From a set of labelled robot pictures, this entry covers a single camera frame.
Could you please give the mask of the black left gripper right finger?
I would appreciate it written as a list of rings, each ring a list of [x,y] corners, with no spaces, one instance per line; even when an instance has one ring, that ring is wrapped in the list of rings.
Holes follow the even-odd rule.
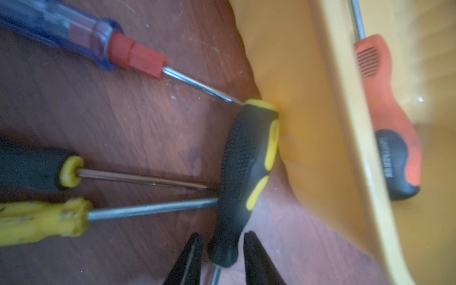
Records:
[[[247,285],[286,285],[254,231],[244,234],[243,251]]]

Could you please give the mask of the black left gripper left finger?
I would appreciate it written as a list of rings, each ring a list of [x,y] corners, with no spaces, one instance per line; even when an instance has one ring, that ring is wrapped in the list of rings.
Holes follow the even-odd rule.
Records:
[[[203,237],[193,233],[185,245],[164,285],[199,285],[203,258]]]

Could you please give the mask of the black yellow stubby screwdriver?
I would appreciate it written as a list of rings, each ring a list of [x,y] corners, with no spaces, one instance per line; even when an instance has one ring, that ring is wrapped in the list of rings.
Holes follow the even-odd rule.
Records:
[[[279,142],[279,113],[270,103],[250,99],[235,119],[226,142],[214,236],[207,252],[215,266],[212,284],[221,270],[238,260],[238,243],[257,199],[266,187]]]

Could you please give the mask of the orange black long screwdriver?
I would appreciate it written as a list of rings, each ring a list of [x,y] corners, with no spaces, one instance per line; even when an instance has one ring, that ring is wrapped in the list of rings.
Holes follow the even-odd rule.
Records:
[[[355,23],[355,54],[382,171],[392,201],[406,200],[420,191],[422,144],[415,127],[393,95],[392,57],[384,38],[367,36],[358,1],[351,1]]]

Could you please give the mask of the blue transparent red screwdriver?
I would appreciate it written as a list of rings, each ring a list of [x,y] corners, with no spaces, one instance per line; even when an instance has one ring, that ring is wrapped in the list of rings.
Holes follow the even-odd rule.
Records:
[[[1,26],[55,48],[81,54],[101,68],[175,78],[234,106],[243,103],[223,91],[167,66],[161,53],[124,35],[113,19],[100,19],[62,1],[1,1]]]

